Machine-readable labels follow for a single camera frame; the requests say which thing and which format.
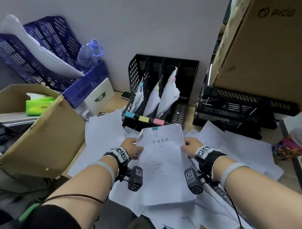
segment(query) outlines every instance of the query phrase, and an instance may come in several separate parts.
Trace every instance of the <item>cardboard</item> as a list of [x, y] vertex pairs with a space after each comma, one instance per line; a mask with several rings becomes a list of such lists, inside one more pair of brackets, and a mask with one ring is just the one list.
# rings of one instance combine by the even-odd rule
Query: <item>cardboard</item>
[[210, 84], [302, 106], [302, 1], [242, 0], [226, 26]]
[[55, 97], [55, 102], [0, 157], [0, 168], [56, 178], [68, 167], [85, 139], [85, 121], [62, 95], [39, 84], [10, 85], [0, 92], [0, 114], [24, 112], [26, 93]]

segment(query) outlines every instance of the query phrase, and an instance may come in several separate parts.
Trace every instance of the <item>pink sticky tab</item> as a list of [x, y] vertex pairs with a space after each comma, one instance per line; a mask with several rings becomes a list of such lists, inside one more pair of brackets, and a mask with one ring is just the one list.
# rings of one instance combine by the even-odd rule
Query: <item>pink sticky tab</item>
[[156, 125], [163, 126], [165, 124], [165, 120], [160, 120], [160, 119], [155, 118], [153, 123]]

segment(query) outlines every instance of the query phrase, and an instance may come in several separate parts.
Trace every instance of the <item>plastic bottle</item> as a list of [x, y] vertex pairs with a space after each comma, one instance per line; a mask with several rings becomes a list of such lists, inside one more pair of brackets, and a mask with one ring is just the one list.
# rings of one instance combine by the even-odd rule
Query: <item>plastic bottle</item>
[[104, 50], [97, 40], [92, 40], [90, 43], [83, 45], [78, 53], [76, 62], [80, 65], [93, 68], [101, 60], [101, 55]]

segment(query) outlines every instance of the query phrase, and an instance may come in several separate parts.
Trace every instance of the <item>black sleeve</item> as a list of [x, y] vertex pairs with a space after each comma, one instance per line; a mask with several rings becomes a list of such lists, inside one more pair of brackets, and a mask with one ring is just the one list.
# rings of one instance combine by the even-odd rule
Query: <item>black sleeve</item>
[[63, 208], [56, 205], [37, 207], [24, 221], [21, 229], [81, 229], [78, 222]]

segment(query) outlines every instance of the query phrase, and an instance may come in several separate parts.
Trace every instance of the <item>wooden desk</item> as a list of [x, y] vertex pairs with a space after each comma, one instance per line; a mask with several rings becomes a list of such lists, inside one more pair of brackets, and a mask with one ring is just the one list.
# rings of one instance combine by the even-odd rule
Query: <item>wooden desk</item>
[[[110, 113], [110, 112], [114, 112], [116, 109], [121, 109], [121, 108], [125, 107], [128, 104], [128, 101], [122, 99], [120, 97], [121, 94], [122, 94], [121, 92], [115, 92], [115, 96], [100, 112]], [[191, 131], [191, 130], [195, 129], [199, 132], [199, 131], [201, 131], [202, 127], [194, 126], [192, 124], [193, 118], [194, 118], [194, 113], [195, 113], [195, 107], [188, 106], [186, 119], [185, 119], [185, 130]], [[262, 140], [267, 143], [270, 143], [270, 144], [276, 144], [283, 138], [279, 127], [276, 130], [269, 130], [269, 129], [263, 128], [261, 130], [261, 133], [263, 136]], [[68, 171], [69, 171], [70, 167], [74, 164], [74, 162], [77, 160], [77, 158], [80, 156], [82, 151], [85, 149], [85, 147], [86, 147], [86, 143], [84, 142], [82, 147], [79, 149], [78, 153], [76, 154], [76, 156], [71, 161], [68, 168], [63, 172], [62, 176], [71, 178], [70, 176], [68, 176]], [[275, 163], [284, 170], [284, 174], [280, 178], [279, 182], [282, 183], [283, 185], [295, 190], [296, 192], [302, 194], [302, 191], [301, 191], [301, 188], [300, 188], [300, 185], [298, 182], [298, 178], [295, 174], [294, 167], [292, 165], [291, 160], [287, 160], [287, 161], [275, 160]]]

